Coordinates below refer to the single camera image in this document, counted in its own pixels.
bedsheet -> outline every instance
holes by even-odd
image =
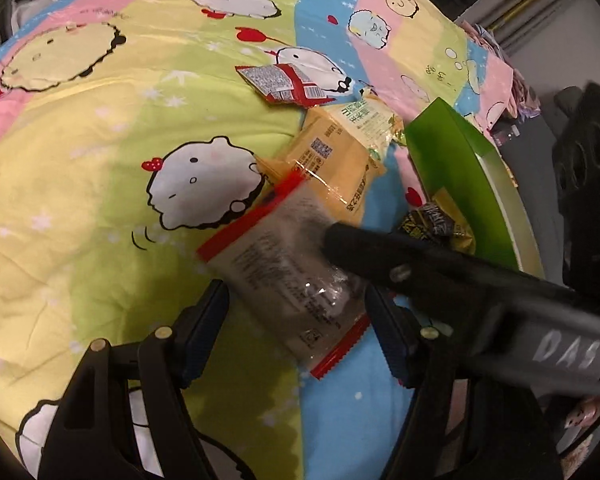
[[[234,70],[273,62],[337,102],[371,85],[406,121],[440,96],[482,130],[512,81],[427,0],[58,0],[0,47],[0,434],[33,473],[89,341],[142,339],[196,301],[195,249],[262,192],[253,155],[298,131]],[[363,225],[388,230],[424,194],[405,148],[385,164]],[[318,382],[232,298],[185,397],[221,480],[362,480],[411,393],[373,331]]]

snack package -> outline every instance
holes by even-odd
[[[283,152],[275,159],[256,157],[256,161],[274,184],[299,168],[336,221],[357,225],[369,185],[384,173],[384,165],[334,121],[326,108],[307,110],[302,130]]]
[[[404,123],[376,94],[365,88],[362,99],[323,107],[335,121],[362,143],[375,160],[384,161],[392,140],[404,144]]]
[[[309,108],[335,101],[291,63],[237,66],[235,70],[269,103],[293,103]]]
[[[474,232],[444,188],[435,193],[431,202],[408,213],[398,230],[412,238],[434,241],[461,253],[475,253]]]
[[[320,253],[331,223],[310,182],[293,171],[260,205],[198,248],[200,258],[318,379],[369,326],[362,280]]]

green box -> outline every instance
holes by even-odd
[[[424,190],[445,187],[474,231],[475,255],[544,277],[538,245],[496,148],[438,98],[405,129]]]

